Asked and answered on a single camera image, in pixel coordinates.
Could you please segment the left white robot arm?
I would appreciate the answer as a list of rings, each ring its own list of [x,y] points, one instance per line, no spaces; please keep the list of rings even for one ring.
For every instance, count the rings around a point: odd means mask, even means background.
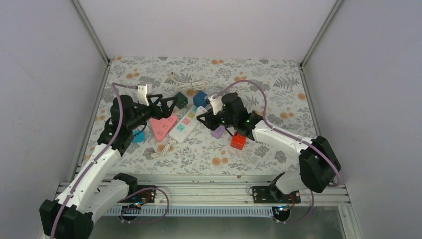
[[[146,96],[145,104],[134,102],[129,95],[115,97],[111,117],[90,159],[61,194],[41,204],[45,235],[52,239],[87,239],[98,219],[113,205],[137,198],[137,179],[128,174],[119,173],[105,189],[97,188],[132,143],[134,130],[150,119],[170,117],[177,101],[177,97],[164,98],[161,94]]]

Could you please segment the blue cube socket adapter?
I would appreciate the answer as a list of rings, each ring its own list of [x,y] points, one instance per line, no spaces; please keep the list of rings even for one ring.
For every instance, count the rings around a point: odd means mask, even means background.
[[[207,103],[208,94],[203,91],[198,91],[193,96],[193,104],[196,107],[206,107],[208,105]]]

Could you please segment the red cube socket adapter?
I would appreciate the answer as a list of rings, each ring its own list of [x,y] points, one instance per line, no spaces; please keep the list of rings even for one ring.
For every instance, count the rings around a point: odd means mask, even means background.
[[[233,137],[231,139],[230,146],[232,148],[242,150],[245,146],[246,139],[247,139],[246,137],[241,136],[237,132],[235,132],[235,134],[233,135]]]

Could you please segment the dark green cube adapter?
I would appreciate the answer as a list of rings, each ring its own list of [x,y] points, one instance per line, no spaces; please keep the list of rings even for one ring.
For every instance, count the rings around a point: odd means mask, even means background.
[[[183,109],[188,104],[188,98],[182,92],[178,92],[175,97],[177,98],[176,107],[178,109]]]

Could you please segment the white multicolour power strip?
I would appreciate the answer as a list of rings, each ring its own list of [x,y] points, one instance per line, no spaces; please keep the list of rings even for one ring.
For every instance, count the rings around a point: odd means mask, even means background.
[[[202,106],[192,106],[169,132],[169,136],[176,142],[182,143],[198,125],[197,116],[206,112],[206,108]]]

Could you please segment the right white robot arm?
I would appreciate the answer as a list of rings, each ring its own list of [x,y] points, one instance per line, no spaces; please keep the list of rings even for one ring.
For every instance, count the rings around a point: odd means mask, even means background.
[[[296,157],[296,171],[280,173],[270,183],[270,198],[283,202],[290,193],[310,189],[321,193],[336,177],[341,166],[328,140],[294,135],[284,129],[270,126],[257,113],[249,113],[237,93],[209,97],[211,109],[197,114],[197,120],[206,128],[232,127],[240,136],[278,148],[286,156]]]

